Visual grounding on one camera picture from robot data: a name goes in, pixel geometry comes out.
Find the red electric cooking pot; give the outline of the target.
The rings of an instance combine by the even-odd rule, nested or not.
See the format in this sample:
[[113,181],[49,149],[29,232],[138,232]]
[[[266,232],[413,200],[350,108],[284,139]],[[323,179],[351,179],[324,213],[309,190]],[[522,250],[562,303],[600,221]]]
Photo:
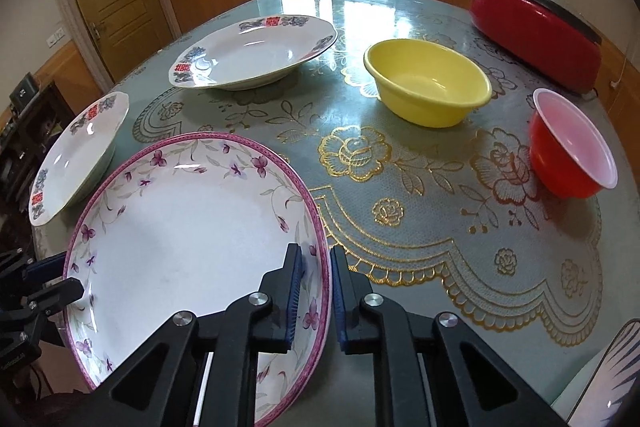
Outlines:
[[564,89],[585,94],[594,88],[602,43],[545,8],[527,0],[472,0],[470,14],[487,38]]

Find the yellow plastic bowl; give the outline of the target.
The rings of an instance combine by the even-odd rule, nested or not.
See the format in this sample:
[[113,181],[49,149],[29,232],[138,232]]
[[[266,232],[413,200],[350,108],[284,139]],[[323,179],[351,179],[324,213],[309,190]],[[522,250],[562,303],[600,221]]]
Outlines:
[[380,101],[425,128],[450,128],[489,103],[491,83],[469,58],[438,43],[390,39],[370,46],[363,65]]

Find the white plate red characters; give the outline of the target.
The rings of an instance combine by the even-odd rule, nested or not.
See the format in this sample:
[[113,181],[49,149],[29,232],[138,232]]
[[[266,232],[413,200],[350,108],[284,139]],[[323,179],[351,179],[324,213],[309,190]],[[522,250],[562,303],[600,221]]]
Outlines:
[[114,91],[90,104],[60,134],[40,166],[28,202],[30,224],[42,227],[85,198],[115,153],[129,95]]
[[182,89],[254,89],[282,79],[326,52],[336,39],[333,24],[312,15],[242,20],[181,52],[168,70],[168,80]]

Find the floral lace tablecloth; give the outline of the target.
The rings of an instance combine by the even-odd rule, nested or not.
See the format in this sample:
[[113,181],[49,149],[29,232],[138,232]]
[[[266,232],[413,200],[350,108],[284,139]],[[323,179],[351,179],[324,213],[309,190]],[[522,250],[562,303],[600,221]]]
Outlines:
[[[242,20],[303,14],[332,23],[334,45],[270,86],[171,86],[178,56]],[[393,38],[446,46],[474,62],[492,95],[461,124],[410,124],[378,98],[366,49]],[[375,289],[425,314],[459,313],[526,381],[553,398],[639,314],[639,199],[597,100],[580,107],[604,135],[617,186],[557,199],[530,167],[533,93],[544,83],[496,48],[462,9],[432,0],[253,0],[189,31],[134,70],[105,180],[132,156],[193,132],[265,145],[298,174],[326,246]],[[67,251],[84,208],[35,228],[36,251]]]

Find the red plastic bowl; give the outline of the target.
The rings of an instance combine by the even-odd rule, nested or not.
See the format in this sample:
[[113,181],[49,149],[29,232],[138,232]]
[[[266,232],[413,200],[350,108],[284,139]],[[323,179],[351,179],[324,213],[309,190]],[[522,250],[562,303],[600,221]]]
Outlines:
[[556,197],[589,198],[617,186],[612,150],[593,122],[563,95],[533,93],[529,157],[539,180]]

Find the white plate red characters far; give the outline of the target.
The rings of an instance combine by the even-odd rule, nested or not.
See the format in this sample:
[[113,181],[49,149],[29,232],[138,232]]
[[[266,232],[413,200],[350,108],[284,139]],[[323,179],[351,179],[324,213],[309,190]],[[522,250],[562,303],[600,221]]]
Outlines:
[[282,79],[326,52],[336,39],[333,24],[312,15],[242,20],[181,52],[168,70],[168,80],[182,89],[254,89]]

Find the white light switch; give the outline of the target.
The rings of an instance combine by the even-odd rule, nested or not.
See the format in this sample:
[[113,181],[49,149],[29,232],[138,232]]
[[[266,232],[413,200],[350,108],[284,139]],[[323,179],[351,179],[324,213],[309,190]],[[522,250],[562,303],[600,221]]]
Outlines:
[[47,38],[47,45],[49,48],[53,48],[59,41],[65,37],[65,29],[59,27],[53,34]]

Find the pink-rimmed floral plate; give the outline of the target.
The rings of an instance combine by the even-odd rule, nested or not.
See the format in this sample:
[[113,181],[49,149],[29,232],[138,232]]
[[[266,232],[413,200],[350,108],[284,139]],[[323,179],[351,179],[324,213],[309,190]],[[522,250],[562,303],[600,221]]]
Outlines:
[[326,234],[298,174],[239,135],[193,132],[129,158],[96,190],[67,248],[64,274],[84,286],[65,310],[68,343],[98,387],[171,314],[206,315],[256,291],[286,247],[304,257],[293,346],[258,360],[255,421],[299,396],[330,321]]

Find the white patterned plate edge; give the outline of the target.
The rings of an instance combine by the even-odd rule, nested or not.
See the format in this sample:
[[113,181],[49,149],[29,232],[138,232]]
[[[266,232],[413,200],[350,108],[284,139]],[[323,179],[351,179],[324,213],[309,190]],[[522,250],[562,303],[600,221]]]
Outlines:
[[552,402],[570,426],[611,426],[639,379],[639,320],[629,320]]

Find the dark cabinet with items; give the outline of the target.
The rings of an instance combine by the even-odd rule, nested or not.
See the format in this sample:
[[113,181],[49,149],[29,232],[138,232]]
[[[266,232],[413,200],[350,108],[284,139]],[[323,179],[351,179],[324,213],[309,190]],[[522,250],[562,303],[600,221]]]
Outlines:
[[28,202],[38,169],[54,141],[75,118],[51,81],[34,92],[1,131],[1,251],[28,249],[32,243]]

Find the white plate red characters near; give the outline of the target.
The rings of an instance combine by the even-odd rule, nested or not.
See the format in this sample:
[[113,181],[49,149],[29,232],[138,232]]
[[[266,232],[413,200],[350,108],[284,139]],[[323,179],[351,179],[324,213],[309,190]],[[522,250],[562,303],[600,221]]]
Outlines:
[[129,95],[114,91],[90,104],[60,134],[40,166],[28,202],[30,224],[42,227],[85,198],[115,153]]

